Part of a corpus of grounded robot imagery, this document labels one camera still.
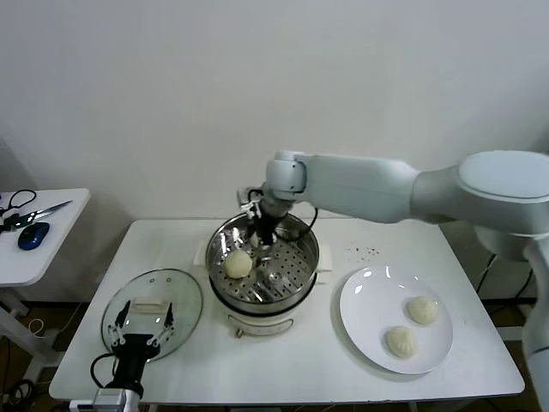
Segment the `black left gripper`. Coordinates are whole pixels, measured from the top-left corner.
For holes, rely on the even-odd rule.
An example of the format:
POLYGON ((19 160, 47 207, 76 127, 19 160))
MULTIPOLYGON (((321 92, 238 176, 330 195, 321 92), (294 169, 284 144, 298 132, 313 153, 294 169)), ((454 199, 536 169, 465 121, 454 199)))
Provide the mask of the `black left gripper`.
POLYGON ((162 330, 151 334, 123 334, 130 301, 118 312, 113 324, 107 325, 110 346, 118 359, 113 380, 109 383, 114 389, 142 389, 141 379, 148 360, 160 353, 160 347, 174 334, 172 303, 169 304, 162 330))

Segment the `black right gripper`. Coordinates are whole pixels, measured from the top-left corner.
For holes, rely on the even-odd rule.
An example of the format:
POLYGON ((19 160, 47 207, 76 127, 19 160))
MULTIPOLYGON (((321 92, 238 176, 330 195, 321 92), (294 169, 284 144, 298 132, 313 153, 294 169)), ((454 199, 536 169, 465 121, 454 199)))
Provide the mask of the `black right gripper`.
POLYGON ((250 236, 250 244, 257 248, 261 240, 261 257, 271 258, 275 244, 275 229, 283 220, 282 217, 272 216, 260 211, 253 217, 253 227, 255 232, 250 236))

